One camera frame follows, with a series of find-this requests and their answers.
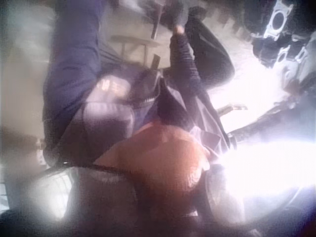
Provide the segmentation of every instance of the dark sleeve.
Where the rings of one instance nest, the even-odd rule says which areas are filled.
[[[205,131],[218,130],[217,134],[224,138],[229,147],[229,138],[224,131],[217,111],[214,109],[206,88],[201,81],[196,64],[190,54],[189,42],[185,34],[172,36],[170,44],[170,64],[172,79],[179,89],[188,114],[190,114],[196,124],[199,124],[200,122],[198,121],[205,120],[206,118],[206,116],[203,115],[205,111],[199,110],[199,103],[204,104],[207,114],[211,120],[214,121],[209,123],[216,128],[207,129],[207,126],[199,125],[200,128]]]
[[[183,96],[201,93],[201,78],[190,54],[186,35],[173,35],[170,44],[171,76]]]
[[[106,0],[58,0],[51,62],[44,85],[46,142],[64,133],[100,72],[99,22]]]

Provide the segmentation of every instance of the person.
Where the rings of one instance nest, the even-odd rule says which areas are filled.
[[[171,67],[159,73],[123,62],[108,47],[99,49],[107,3],[57,3],[43,94],[44,157],[51,166],[128,171],[147,188],[152,216],[185,215],[203,171],[230,147],[207,90],[231,79],[234,67],[184,0],[169,8]]]

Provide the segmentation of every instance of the fabric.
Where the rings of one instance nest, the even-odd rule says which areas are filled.
[[[188,42],[193,49],[200,44],[190,33],[193,28],[187,27],[188,38],[173,37],[172,68],[166,70],[163,79],[155,71],[121,63],[110,50],[99,50],[99,46],[106,48],[98,43],[100,8],[106,1],[81,1],[84,0],[58,5],[52,60],[44,87],[47,144],[44,156],[48,163],[65,160],[91,163],[157,117],[164,124],[187,132],[194,130],[201,143],[205,143],[202,137],[215,139],[216,136],[217,144],[211,142],[213,148],[222,147],[218,144],[225,132],[216,111],[207,103],[205,88],[199,83],[208,78],[199,77],[205,73],[189,57]],[[204,49],[211,55],[215,47],[215,43],[209,42]],[[196,52],[196,64],[199,58],[207,61],[208,56],[198,52],[201,50]],[[106,62],[102,65],[100,53]],[[220,61],[228,60],[227,65],[231,64],[227,54],[223,54]],[[187,68],[188,74],[182,73],[181,68]],[[214,136],[204,136],[205,132]],[[227,142],[224,138],[223,150]]]

